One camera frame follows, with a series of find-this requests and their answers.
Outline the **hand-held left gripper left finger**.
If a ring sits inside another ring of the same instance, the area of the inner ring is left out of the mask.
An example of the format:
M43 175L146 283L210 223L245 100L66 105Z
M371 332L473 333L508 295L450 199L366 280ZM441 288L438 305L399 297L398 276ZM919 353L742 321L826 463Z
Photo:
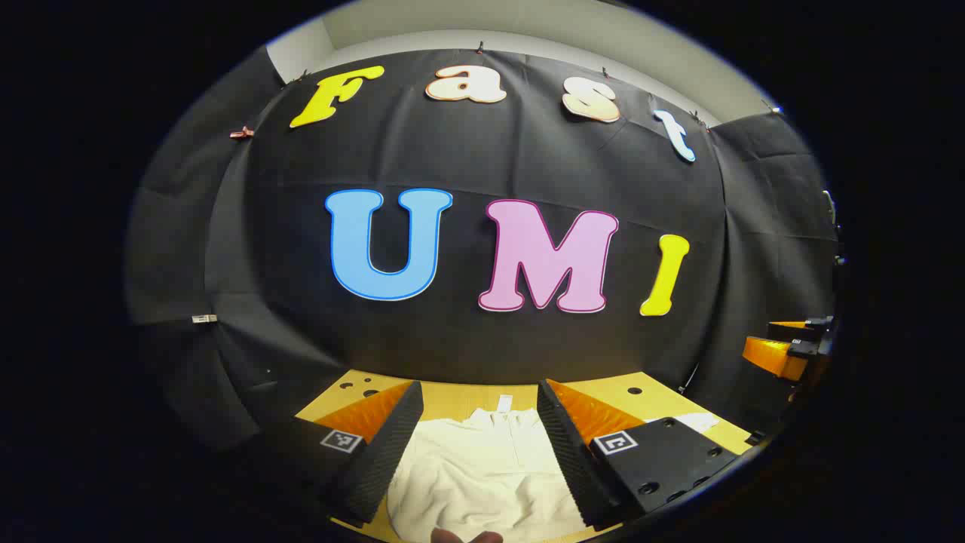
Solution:
M253 474L300 508L361 528L375 519L423 415L405 381L315 420L293 417L247 443Z

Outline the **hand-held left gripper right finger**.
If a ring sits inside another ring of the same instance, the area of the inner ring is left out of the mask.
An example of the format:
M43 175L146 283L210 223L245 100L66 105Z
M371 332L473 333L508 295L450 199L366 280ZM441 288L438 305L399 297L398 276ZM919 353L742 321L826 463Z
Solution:
M738 455L678 417L644 422L544 379L537 411L583 522L595 530L671 508Z

